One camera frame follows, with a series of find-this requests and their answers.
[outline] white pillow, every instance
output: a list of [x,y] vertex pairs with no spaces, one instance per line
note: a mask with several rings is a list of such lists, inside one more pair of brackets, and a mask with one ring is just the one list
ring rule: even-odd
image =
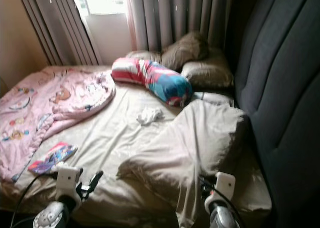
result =
[[191,227],[203,206],[198,175],[230,173],[241,150],[244,120],[240,109],[195,100],[147,147],[124,161],[117,176],[143,182],[175,208],[180,227]]
[[235,101],[230,96],[219,93],[194,92],[191,101],[201,99],[215,105],[228,104],[230,107],[235,106]]

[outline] window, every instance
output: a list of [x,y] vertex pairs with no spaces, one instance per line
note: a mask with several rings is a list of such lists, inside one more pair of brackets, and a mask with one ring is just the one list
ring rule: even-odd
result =
[[125,0],[74,0],[82,15],[121,14],[126,12]]

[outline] colorful bolster pillow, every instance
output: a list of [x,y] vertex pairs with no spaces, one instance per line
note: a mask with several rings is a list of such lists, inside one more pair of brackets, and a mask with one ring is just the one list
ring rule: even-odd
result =
[[183,107],[192,95],[187,78],[151,60],[119,58],[112,65],[112,77],[115,81],[145,85],[172,106]]

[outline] pink curtain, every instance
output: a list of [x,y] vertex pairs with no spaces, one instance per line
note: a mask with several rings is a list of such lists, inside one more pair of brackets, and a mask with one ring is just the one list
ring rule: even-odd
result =
[[223,48],[232,0],[127,0],[134,50],[160,51],[190,31]]

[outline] brown pillow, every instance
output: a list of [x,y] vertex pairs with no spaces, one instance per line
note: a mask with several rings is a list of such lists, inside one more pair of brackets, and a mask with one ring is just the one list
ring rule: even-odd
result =
[[208,58],[186,63],[181,72],[193,87],[206,89],[229,88],[234,85],[228,62],[217,48],[210,48]]
[[148,59],[161,64],[161,53],[150,51],[133,51],[126,55],[127,58]]
[[208,49],[208,43],[201,34],[191,32],[163,49],[161,64],[169,69],[180,72],[186,62],[207,57]]

